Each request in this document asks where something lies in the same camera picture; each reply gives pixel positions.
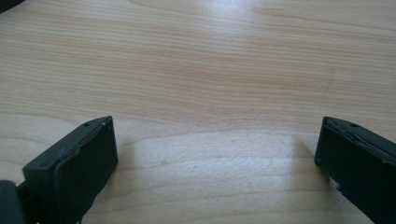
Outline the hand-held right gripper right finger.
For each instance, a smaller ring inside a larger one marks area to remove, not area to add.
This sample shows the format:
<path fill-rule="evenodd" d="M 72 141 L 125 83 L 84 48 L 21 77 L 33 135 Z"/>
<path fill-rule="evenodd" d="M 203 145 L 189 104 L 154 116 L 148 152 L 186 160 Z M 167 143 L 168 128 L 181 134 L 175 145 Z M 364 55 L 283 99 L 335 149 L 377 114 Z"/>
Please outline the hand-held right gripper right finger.
<path fill-rule="evenodd" d="M 396 224 L 396 144 L 364 127 L 325 117 L 315 164 L 374 224 Z"/>

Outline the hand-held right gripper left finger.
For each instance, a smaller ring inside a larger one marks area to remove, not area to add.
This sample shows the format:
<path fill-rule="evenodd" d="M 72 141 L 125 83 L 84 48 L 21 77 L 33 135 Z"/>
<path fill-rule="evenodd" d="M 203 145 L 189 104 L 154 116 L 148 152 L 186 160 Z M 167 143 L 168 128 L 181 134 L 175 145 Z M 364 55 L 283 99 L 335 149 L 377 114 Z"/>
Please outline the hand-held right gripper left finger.
<path fill-rule="evenodd" d="M 39 224 L 77 224 L 92 207 L 118 164 L 113 119 L 102 117 L 74 131 L 23 168 L 38 196 Z"/>

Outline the dark object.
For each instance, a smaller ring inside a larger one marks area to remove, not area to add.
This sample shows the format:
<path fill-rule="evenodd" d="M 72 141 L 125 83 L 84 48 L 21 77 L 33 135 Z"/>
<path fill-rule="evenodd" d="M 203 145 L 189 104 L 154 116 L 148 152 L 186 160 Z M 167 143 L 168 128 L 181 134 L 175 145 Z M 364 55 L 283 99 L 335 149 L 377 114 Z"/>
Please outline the dark object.
<path fill-rule="evenodd" d="M 0 14 L 22 3 L 24 0 L 0 0 Z"/>

